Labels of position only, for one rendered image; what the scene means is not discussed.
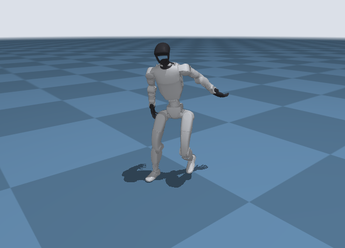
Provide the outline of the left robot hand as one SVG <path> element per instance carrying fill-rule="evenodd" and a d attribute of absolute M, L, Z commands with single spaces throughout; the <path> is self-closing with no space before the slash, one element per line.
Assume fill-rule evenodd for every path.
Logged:
<path fill-rule="evenodd" d="M 215 95 L 215 96 L 217 96 L 217 97 L 227 97 L 228 95 L 229 95 L 229 93 L 225 93 L 225 94 L 223 94 L 223 93 L 221 93 L 221 92 L 219 92 L 219 90 L 218 89 L 214 89 L 214 92 L 216 92 L 215 94 L 213 94 L 213 95 Z"/>

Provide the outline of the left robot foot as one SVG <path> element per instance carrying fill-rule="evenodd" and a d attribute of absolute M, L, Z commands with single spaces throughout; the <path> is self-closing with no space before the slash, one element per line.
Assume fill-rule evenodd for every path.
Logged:
<path fill-rule="evenodd" d="M 186 172 L 188 174 L 192 173 L 195 167 L 196 156 L 194 154 L 192 156 L 193 156 L 193 161 L 188 161 L 187 168 L 186 168 Z"/>

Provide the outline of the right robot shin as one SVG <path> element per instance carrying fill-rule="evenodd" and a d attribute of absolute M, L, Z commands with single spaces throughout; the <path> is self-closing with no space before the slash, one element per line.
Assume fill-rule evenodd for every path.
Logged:
<path fill-rule="evenodd" d="M 158 172 L 158 165 L 162 156 L 162 151 L 157 153 L 154 148 L 151 150 L 151 162 L 153 164 L 153 171 Z"/>

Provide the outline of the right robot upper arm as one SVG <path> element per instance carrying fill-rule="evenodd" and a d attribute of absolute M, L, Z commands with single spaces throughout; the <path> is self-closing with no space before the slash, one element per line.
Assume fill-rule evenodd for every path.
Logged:
<path fill-rule="evenodd" d="M 155 86 L 154 69 L 155 67 L 149 67 L 146 72 L 147 83 L 149 85 L 148 93 L 156 93 L 157 90 Z"/>

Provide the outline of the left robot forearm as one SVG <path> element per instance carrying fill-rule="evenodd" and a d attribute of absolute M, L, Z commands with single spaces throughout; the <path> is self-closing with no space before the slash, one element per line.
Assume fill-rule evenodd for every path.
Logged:
<path fill-rule="evenodd" d="M 200 77 L 200 82 L 201 82 L 201 85 L 203 87 L 205 87 L 208 91 L 210 91 L 211 94 L 215 94 L 216 93 L 216 92 L 214 92 L 214 89 L 216 87 L 214 87 L 214 85 L 212 85 L 206 77 L 201 76 Z"/>

